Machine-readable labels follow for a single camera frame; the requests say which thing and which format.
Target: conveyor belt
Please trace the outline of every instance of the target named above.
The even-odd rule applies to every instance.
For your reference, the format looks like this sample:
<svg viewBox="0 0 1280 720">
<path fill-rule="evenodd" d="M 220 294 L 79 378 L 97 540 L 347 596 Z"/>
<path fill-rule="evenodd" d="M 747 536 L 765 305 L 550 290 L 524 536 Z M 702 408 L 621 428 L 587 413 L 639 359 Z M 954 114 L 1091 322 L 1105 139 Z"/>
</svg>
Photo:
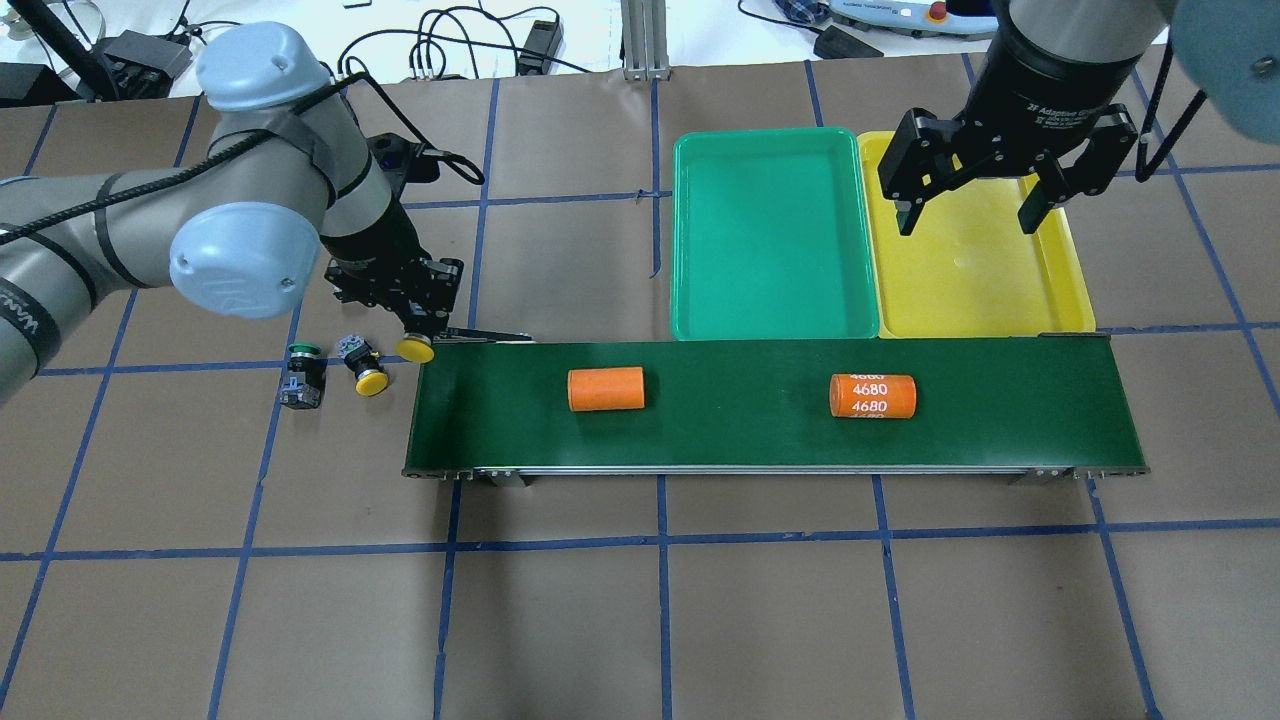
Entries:
<svg viewBox="0 0 1280 720">
<path fill-rule="evenodd" d="M 645 410 L 568 410 L 570 369 L 622 365 L 644 366 Z M 909 420 L 832 418 L 833 373 L 914 375 L 919 409 Z M 1146 470 L 1103 336 L 449 346 L 422 368 L 404 468 L 497 482 Z"/>
</svg>

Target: floor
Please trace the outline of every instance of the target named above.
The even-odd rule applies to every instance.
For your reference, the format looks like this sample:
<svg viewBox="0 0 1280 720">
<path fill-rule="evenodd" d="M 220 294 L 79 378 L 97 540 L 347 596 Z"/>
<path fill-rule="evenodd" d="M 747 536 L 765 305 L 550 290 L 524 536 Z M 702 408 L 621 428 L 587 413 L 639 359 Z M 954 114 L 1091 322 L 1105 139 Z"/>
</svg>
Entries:
<svg viewBox="0 0 1280 720">
<path fill-rule="evenodd" d="M 676 138 L 890 128 L 959 109 L 980 63 L 398 86 L 492 178 L 406 202 L 468 261 L 458 324 L 667 340 Z M 1190 92 L 1171 81 L 1164 127 Z M 214 122 L 6 110 L 0 177 L 191 163 Z M 1280 147 L 1206 109 L 1144 187 L 1070 205 L 1152 466 L 1097 484 L 410 480 L 411 365 L 375 398 L 334 368 L 320 411 L 274 405 L 287 342 L 390 348 L 389 314 L 319 282 L 257 323 L 118 293 L 0 413 L 0 716 L 1280 717 L 1276 197 Z"/>
</svg>

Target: orange cylinder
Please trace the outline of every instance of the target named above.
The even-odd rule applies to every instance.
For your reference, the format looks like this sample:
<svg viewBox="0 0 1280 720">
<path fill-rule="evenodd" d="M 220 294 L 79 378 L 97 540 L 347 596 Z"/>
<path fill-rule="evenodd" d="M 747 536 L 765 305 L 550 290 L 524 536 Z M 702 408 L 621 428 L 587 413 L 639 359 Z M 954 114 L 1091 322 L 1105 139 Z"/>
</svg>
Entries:
<svg viewBox="0 0 1280 720">
<path fill-rule="evenodd" d="M 591 368 L 568 372 L 568 409 L 640 410 L 644 407 L 644 368 Z"/>
<path fill-rule="evenodd" d="M 895 418 L 915 415 L 911 375 L 831 375 L 833 418 Z"/>
</svg>

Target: yellow push button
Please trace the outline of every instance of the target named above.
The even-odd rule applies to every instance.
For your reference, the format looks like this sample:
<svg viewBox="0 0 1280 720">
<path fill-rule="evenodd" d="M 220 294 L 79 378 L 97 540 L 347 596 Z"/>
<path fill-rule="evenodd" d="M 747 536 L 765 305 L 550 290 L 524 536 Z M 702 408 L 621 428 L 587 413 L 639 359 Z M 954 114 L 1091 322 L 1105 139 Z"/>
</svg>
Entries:
<svg viewBox="0 0 1280 720">
<path fill-rule="evenodd" d="M 381 370 L 365 370 L 356 379 L 356 392 L 365 397 L 372 397 L 387 389 L 388 384 L 390 384 L 390 378 L 387 377 L 387 373 Z"/>
<path fill-rule="evenodd" d="M 396 354 L 410 363 L 430 363 L 435 359 L 431 341 L 420 334 L 407 334 L 396 343 Z"/>
</svg>

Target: cable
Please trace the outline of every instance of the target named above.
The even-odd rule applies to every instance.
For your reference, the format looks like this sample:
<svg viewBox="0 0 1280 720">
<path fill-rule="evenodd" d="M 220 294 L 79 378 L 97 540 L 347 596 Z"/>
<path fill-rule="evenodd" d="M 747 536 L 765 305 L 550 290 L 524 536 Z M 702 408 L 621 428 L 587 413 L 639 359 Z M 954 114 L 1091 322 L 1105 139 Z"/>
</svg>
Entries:
<svg viewBox="0 0 1280 720">
<path fill-rule="evenodd" d="M 72 24 L 74 24 L 76 29 L 79 31 L 81 37 L 84 38 L 84 42 L 87 42 L 90 47 L 93 47 L 93 38 L 88 36 L 88 31 L 84 29 L 84 26 L 79 24 L 79 19 L 76 17 L 76 13 L 72 12 L 72 4 L 68 3 L 68 0 L 63 0 L 63 8 L 67 9 L 67 17 L 72 19 Z"/>
<path fill-rule="evenodd" d="M 182 9 L 178 10 L 178 20 L 173 23 L 173 29 L 165 33 L 164 36 L 165 40 L 173 40 L 173 36 L 177 35 L 178 28 L 182 27 L 182 20 L 187 18 L 187 8 L 189 6 L 191 6 L 191 0 L 183 0 Z"/>
<path fill-rule="evenodd" d="M 366 65 L 364 60 L 361 60 L 355 55 L 347 58 L 347 63 L 342 67 L 342 74 L 344 76 L 355 74 L 351 72 L 352 63 L 360 63 L 360 72 L 369 74 L 369 65 Z"/>
<path fill-rule="evenodd" d="M 384 28 L 384 29 L 375 29 L 375 31 L 371 31 L 371 32 L 366 32 L 365 35 L 361 35 L 356 40 L 352 40 L 349 44 L 347 44 L 347 47 L 344 47 L 342 50 L 342 54 L 338 55 L 338 64 L 339 64 L 339 67 L 342 65 L 342 60 L 347 56 L 347 54 L 351 53 L 352 47 L 355 47 L 360 42 L 364 42 L 366 40 L 369 40 L 370 37 L 376 37 L 379 35 L 422 35 L 422 33 L 419 33 L 415 29 L 403 29 L 403 28 Z M 467 42 L 466 40 L 460 40 L 457 37 L 445 37 L 443 35 L 435 36 L 434 40 L 442 40 L 442 41 L 445 41 L 445 42 Z M 511 49 L 520 50 L 518 47 L 515 47 L 515 46 L 511 46 L 511 45 L 498 45 L 495 42 L 481 42 L 479 40 L 472 40 L 470 42 L 472 45 L 475 45 L 476 47 L 494 47 L 497 50 L 511 50 Z M 559 58 L 553 58 L 550 55 L 543 55 L 541 53 L 534 53 L 531 50 L 524 50 L 524 53 L 526 55 L 530 55 L 530 56 L 535 58 L 535 59 L 548 60 L 548 61 L 556 63 L 558 65 L 564 65 L 566 68 L 577 70 L 580 73 L 590 73 L 591 72 L 591 70 L 584 68 L 582 65 L 575 65 L 573 63 L 570 63 L 568 60 L 561 60 Z"/>
<path fill-rule="evenodd" d="M 780 20 L 780 19 L 776 19 L 776 18 L 765 18 L 764 15 L 756 15 L 755 13 L 753 13 L 753 12 L 750 12 L 746 8 L 742 6 L 742 0 L 737 0 L 737 12 L 742 13 L 744 15 L 746 15 L 749 18 L 755 18 L 758 20 L 764 20 L 767 23 L 773 23 L 776 26 L 797 27 L 800 29 L 806 29 L 806 31 L 809 31 L 809 32 L 812 32 L 814 35 L 822 35 L 822 31 L 818 29 L 818 28 L 815 28 L 815 27 L 813 27 L 813 26 L 805 26 L 805 24 L 800 24 L 800 23 L 794 23 L 791 20 Z"/>
<path fill-rule="evenodd" d="M 426 68 L 422 68 L 421 65 L 416 65 L 413 63 L 415 58 L 417 58 L 417 49 L 420 46 L 422 46 L 422 45 L 428 45 L 428 47 L 426 47 L 428 59 L 430 59 L 430 56 L 431 56 L 430 53 L 431 53 L 433 47 L 440 51 L 440 72 L 438 74 L 435 74 L 435 77 L 443 77 L 445 73 L 448 73 L 448 69 L 449 69 L 449 56 L 448 56 L 448 54 L 444 53 L 444 47 L 442 47 L 440 44 L 436 42 L 435 40 L 419 40 L 413 45 L 413 47 L 410 49 L 410 51 L 408 51 L 408 72 L 412 73 L 413 77 L 416 78 L 416 77 L 419 77 L 417 72 L 422 70 L 422 78 L 426 78 Z"/>
<path fill-rule="evenodd" d="M 481 10 L 485 9 L 484 8 L 484 0 L 476 0 L 476 5 Z M 556 17 L 556 23 L 559 24 L 559 10 L 557 10 L 556 8 L 547 6 L 547 5 L 534 5 L 532 8 L 525 8 L 524 10 L 521 10 L 518 13 L 512 13 L 509 15 L 498 15 L 498 19 L 499 20 L 509 20 L 512 18 L 518 18 L 520 15 L 524 15 L 525 13 L 532 13 L 534 10 L 548 10 L 548 12 L 550 12 L 550 14 Z"/>
<path fill-rule="evenodd" d="M 462 24 L 462 20 L 460 20 L 457 18 L 457 15 L 453 14 L 453 8 L 449 8 L 447 10 L 428 10 L 428 12 L 422 13 L 422 15 L 417 19 L 417 32 L 422 33 L 422 27 L 426 24 L 426 17 L 430 15 L 430 14 L 433 14 L 433 13 L 435 14 L 435 19 L 431 20 L 431 28 L 426 32 L 426 40 L 428 41 L 431 40 L 431 36 L 435 33 L 435 24 L 440 22 L 440 18 L 445 18 L 447 17 L 451 20 L 453 20 L 453 24 L 458 26 L 458 29 L 462 31 L 462 37 L 466 38 L 467 53 L 471 55 L 471 72 L 474 72 L 476 79 L 479 79 L 480 78 L 480 65 L 476 63 L 476 50 L 475 50 L 475 45 L 471 44 L 472 42 L 471 33 L 467 32 L 467 28 L 466 28 L 465 24 Z M 431 53 L 430 53 L 430 50 L 426 51 L 425 58 L 424 58 L 422 51 L 419 50 L 419 53 L 417 53 L 417 67 L 422 70 L 422 74 L 426 74 L 426 72 L 431 69 Z"/>
<path fill-rule="evenodd" d="M 396 119 L 403 123 L 404 127 L 408 128 L 408 132 L 413 137 L 416 137 L 417 141 L 426 147 L 426 150 L 435 151 L 431 152 L 430 155 L 436 158 L 436 160 L 439 160 L 440 163 L 444 163 L 444 165 L 447 165 L 451 170 L 457 173 L 458 177 L 467 181 L 468 183 L 484 184 L 484 172 L 480 168 L 477 168 L 476 164 L 472 163 L 470 158 L 465 155 L 458 155 L 457 152 L 451 152 L 448 150 L 439 150 L 438 147 L 435 147 L 435 145 L 433 145 L 431 141 L 428 140 L 425 135 L 422 135 L 422 131 L 417 129 L 417 126 L 413 124 L 413 120 L 410 120 L 408 115 L 406 115 L 404 111 L 399 109 L 399 105 L 397 105 L 390 99 L 390 96 L 387 95 L 387 91 L 383 90 L 383 86 L 378 85 L 378 81 L 375 81 L 371 76 L 366 74 L 365 82 L 369 83 L 369 87 L 374 88 L 374 92 L 376 92 L 378 97 L 380 97 L 383 102 L 390 109 L 392 114 L 396 115 Z"/>
<path fill-rule="evenodd" d="M 320 104 L 326 97 L 329 97 L 329 96 L 339 92 L 342 88 L 344 88 L 344 87 L 347 87 L 349 85 L 353 85 L 353 83 L 356 83 L 358 81 L 366 81 L 370 85 L 372 85 L 376 90 L 379 90 L 379 91 L 381 90 L 380 87 L 378 87 L 378 83 L 374 82 L 374 79 L 371 77 L 369 77 L 367 74 L 364 74 L 364 73 L 357 73 L 357 74 L 353 74 L 351 77 L 343 78 L 343 79 L 338 81 L 334 85 L 326 85 L 326 86 L 324 86 L 321 88 L 317 88 L 317 90 L 314 90 L 314 91 L 308 92 L 307 95 L 302 96 L 298 100 L 298 102 L 296 105 L 293 105 L 293 108 L 291 108 L 291 111 L 294 115 L 301 115 L 302 113 L 306 113 L 311 108 L 315 108 L 317 104 Z M 390 101 L 390 99 L 385 97 L 385 92 L 380 92 L 380 95 L 383 95 L 384 99 L 388 102 Z M 177 186 L 179 186 L 179 184 L 182 184 L 182 183 L 184 183 L 187 181 L 195 179 L 195 178 L 197 178 L 197 177 L 207 173 L 209 170 L 216 168 L 218 165 L 221 165 L 221 164 L 229 161 L 229 160 L 234 160 L 236 158 L 239 158 L 241 155 L 243 155 L 243 154 L 248 152 L 250 150 L 257 147 L 259 145 L 261 145 L 262 142 L 270 140 L 271 137 L 274 137 L 274 135 L 271 132 L 265 131 L 265 129 L 256 129 L 256 131 L 251 132 L 248 135 L 248 137 L 246 137 L 244 140 L 242 140 L 242 141 L 232 145 L 230 147 L 220 150 L 220 151 L 215 152 L 214 155 L 210 155 L 209 158 L 206 158 L 204 161 L 197 163 L 197 164 L 195 164 L 195 165 L 192 165 L 189 168 L 182 169 L 182 170 L 179 170 L 179 172 L 177 172 L 177 173 L 174 173 L 174 174 L 172 174 L 169 177 L 165 177 L 165 178 L 161 178 L 161 179 L 157 179 L 157 181 L 152 181 L 152 182 L 148 182 L 148 183 L 143 183 L 143 184 L 140 184 L 137 187 L 131 187 L 128 190 L 123 190 L 120 192 L 115 192 L 115 193 L 108 195 L 106 197 L 101 197 L 101 199 L 97 199 L 97 200 L 91 200 L 88 202 L 82 202 L 82 204 L 76 205 L 73 208 L 67 208 L 65 210 L 59 210 L 59 211 L 52 213 L 50 215 L 45 215 L 44 218 L 40 218 L 37 220 L 32 220 L 29 223 L 26 223 L 26 224 L 23 224 L 20 227 L 14 228 L 13 231 L 10 231 L 10 232 L 8 232 L 5 234 L 0 234 L 0 247 L 4 247 L 5 245 L 8 245 L 8 243 L 10 243 L 10 242 L 13 242 L 15 240 L 20 240 L 20 238 L 24 238 L 24 237 L 31 237 L 32 234 L 35 234 L 35 233 L 45 229 L 45 228 L 56 225 L 58 223 L 67 222 L 67 220 L 69 220 L 72 218 L 78 218 L 81 215 L 86 215 L 88 213 L 95 213 L 97 210 L 102 210 L 105 208 L 110 208 L 111 205 L 119 205 L 120 202 L 127 202 L 129 200 L 137 200 L 138 197 L 143 197 L 143 196 L 147 196 L 147 195 L 152 195 L 152 193 L 160 192 L 163 190 L 169 190 L 172 187 L 177 187 Z"/>
<path fill-rule="evenodd" d="M 1188 126 L 1192 124 L 1192 119 L 1196 113 L 1204 105 L 1208 100 L 1208 95 L 1203 90 L 1197 90 L 1192 101 L 1187 104 L 1187 109 L 1179 115 L 1174 127 L 1170 128 L 1169 135 L 1165 136 L 1165 141 L 1160 143 L 1156 149 L 1156 154 L 1152 156 L 1151 163 L 1147 161 L 1147 145 L 1151 140 L 1151 131 L 1156 126 L 1156 109 L 1160 106 L 1160 99 L 1165 94 L 1165 82 L 1169 79 L 1169 68 L 1174 61 L 1174 44 L 1172 41 L 1165 45 L 1165 54 L 1160 59 L 1160 72 L 1156 73 L 1156 85 L 1151 90 L 1151 101 L 1147 102 L 1147 114 L 1142 120 L 1142 132 L 1138 135 L 1138 163 L 1134 169 L 1134 179 L 1138 182 L 1147 182 L 1151 176 L 1156 174 L 1161 163 L 1169 156 L 1169 152 L 1174 149 L 1174 143 L 1178 138 L 1183 136 L 1183 132 Z"/>
<path fill-rule="evenodd" d="M 37 35 L 37 36 L 36 36 L 36 42 L 38 42 L 38 44 L 40 44 L 40 49 L 45 51 L 45 58 L 49 58 L 49 69 L 51 69 L 51 70 L 54 70 L 54 72 L 56 73 L 56 72 L 58 72 L 58 68 L 55 68 L 55 67 L 54 67 L 54 54 L 52 54 L 52 53 L 50 53 L 50 51 L 49 51 L 49 46 L 47 46 L 47 45 L 45 45 L 45 38 L 44 38 L 44 37 L 40 37 L 40 36 Z"/>
</svg>

